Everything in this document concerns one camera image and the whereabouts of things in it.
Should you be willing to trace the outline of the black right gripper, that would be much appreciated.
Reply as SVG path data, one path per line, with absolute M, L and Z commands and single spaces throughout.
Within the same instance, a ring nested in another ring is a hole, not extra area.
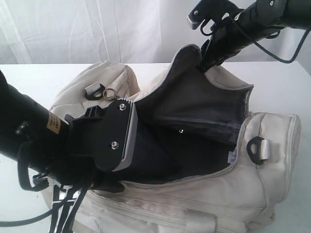
M 201 47 L 200 72 L 220 66 L 245 48 L 245 14 L 228 15 L 211 26 L 211 38 Z

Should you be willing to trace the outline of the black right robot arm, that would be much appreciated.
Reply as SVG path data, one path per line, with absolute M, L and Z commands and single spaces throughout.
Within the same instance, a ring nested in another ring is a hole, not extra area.
M 277 61 L 290 64 L 298 56 L 311 31 L 309 0 L 257 0 L 241 9 L 229 0 L 202 0 L 193 10 L 194 20 L 204 26 L 210 20 L 210 39 L 201 47 L 201 72 L 221 65 L 242 49 L 254 44 Z M 259 44 L 262 39 L 276 38 L 281 30 L 294 28 L 304 34 L 290 60 L 284 60 Z

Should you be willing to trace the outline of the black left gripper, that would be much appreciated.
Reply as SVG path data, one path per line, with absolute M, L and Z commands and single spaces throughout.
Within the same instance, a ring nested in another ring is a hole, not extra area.
M 78 118 L 65 116 L 69 134 L 51 166 L 51 177 L 57 182 L 52 191 L 51 233 L 73 232 L 76 214 L 88 190 L 99 184 L 95 157 L 103 144 L 100 129 L 104 115 L 105 109 L 95 105 Z

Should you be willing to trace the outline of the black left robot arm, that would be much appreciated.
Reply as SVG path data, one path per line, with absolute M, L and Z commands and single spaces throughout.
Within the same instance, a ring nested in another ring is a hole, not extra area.
M 51 217 L 51 233 L 71 233 L 76 213 L 89 189 L 98 185 L 99 169 L 110 148 L 101 110 L 60 119 L 0 77 L 0 151 L 16 161 L 20 187 L 40 192 L 57 181 L 51 209 L 34 218 L 2 222 L 23 226 Z

